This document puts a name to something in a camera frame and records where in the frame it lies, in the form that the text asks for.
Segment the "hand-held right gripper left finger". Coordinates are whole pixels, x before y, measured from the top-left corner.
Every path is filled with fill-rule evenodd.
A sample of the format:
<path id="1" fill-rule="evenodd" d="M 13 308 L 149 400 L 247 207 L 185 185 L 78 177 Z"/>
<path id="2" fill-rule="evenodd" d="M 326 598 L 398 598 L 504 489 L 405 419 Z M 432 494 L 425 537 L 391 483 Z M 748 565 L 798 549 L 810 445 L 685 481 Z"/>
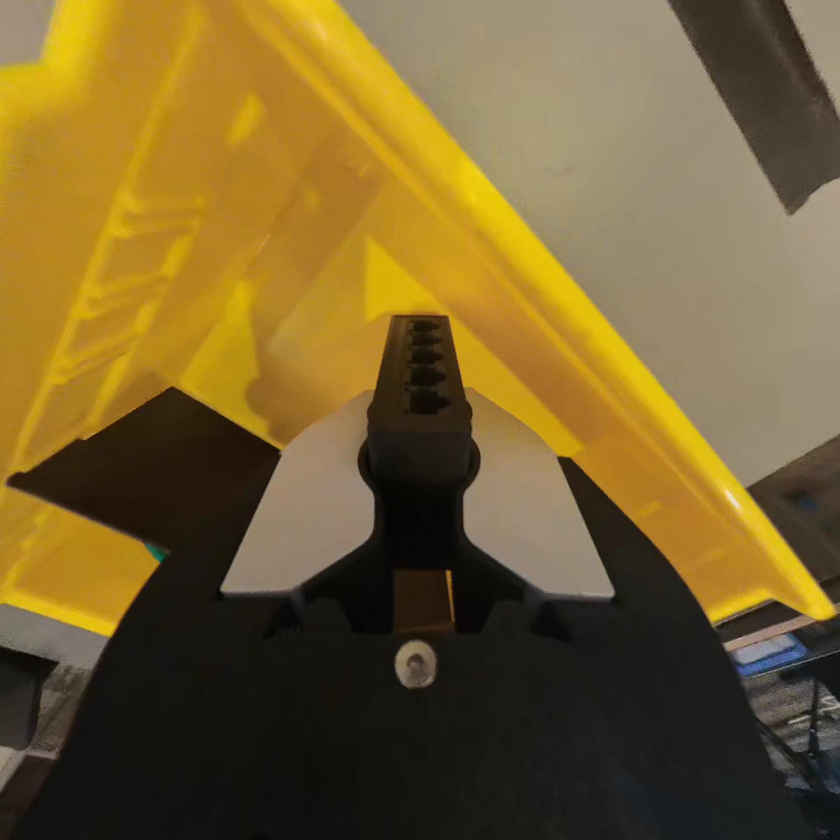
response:
<path id="1" fill-rule="evenodd" d="M 280 596 L 302 614 L 339 603 L 355 631 L 393 629 L 393 573 L 380 555 L 375 495 L 360 463 L 373 391 L 289 443 L 220 586 L 224 598 Z"/>

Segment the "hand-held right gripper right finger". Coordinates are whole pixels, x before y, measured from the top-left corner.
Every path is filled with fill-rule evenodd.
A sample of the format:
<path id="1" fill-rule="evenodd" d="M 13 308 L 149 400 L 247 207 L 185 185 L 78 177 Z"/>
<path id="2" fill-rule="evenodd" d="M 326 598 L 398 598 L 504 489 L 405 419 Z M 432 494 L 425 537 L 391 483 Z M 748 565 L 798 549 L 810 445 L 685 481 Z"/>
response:
<path id="1" fill-rule="evenodd" d="M 609 606 L 601 556 L 552 447 L 522 420 L 466 389 L 475 474 L 464 491 L 464 564 L 452 571 L 457 632 L 478 634 L 500 602 L 538 622 L 546 605 Z"/>

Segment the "black network switch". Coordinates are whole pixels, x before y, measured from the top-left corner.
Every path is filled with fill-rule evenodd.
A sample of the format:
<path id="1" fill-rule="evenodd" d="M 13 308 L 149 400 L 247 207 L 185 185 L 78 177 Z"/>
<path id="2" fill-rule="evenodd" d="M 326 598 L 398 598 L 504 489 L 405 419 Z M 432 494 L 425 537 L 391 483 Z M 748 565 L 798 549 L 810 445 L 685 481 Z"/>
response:
<path id="1" fill-rule="evenodd" d="M 463 498 L 477 471 L 472 415 L 449 319 L 393 316 L 364 446 L 371 540 L 391 568 L 456 571 L 469 555 Z"/>

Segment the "yellow plastic bin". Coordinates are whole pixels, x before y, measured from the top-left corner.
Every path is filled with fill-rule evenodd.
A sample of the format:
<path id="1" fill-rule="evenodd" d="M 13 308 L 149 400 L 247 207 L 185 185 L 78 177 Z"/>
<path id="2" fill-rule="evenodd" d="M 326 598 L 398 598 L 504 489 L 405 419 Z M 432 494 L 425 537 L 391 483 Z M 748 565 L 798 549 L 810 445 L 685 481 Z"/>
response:
<path id="1" fill-rule="evenodd" d="M 2 603 L 110 635 L 132 540 L 6 484 L 174 388 L 287 445 L 387 323 L 570 456 L 714 623 L 835 606 L 567 271 L 335 2 L 58 2 L 2 66 Z"/>

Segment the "black bin divider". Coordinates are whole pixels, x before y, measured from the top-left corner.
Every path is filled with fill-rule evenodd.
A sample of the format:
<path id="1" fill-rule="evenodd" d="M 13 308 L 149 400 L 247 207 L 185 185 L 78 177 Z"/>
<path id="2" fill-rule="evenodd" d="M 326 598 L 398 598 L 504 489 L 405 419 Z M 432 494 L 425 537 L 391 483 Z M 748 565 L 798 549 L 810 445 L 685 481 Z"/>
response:
<path id="1" fill-rule="evenodd" d="M 279 459 L 274 445 L 172 387 L 6 483 L 174 550 Z"/>

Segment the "black desk mat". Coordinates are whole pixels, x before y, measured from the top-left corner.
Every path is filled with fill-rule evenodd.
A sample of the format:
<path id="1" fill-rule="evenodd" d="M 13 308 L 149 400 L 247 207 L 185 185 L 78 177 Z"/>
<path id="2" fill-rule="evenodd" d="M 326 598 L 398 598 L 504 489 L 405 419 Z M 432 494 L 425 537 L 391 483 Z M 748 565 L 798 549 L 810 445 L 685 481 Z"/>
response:
<path id="1" fill-rule="evenodd" d="M 773 188 L 797 213 L 839 176 L 834 99 L 784 1 L 668 1 Z"/>

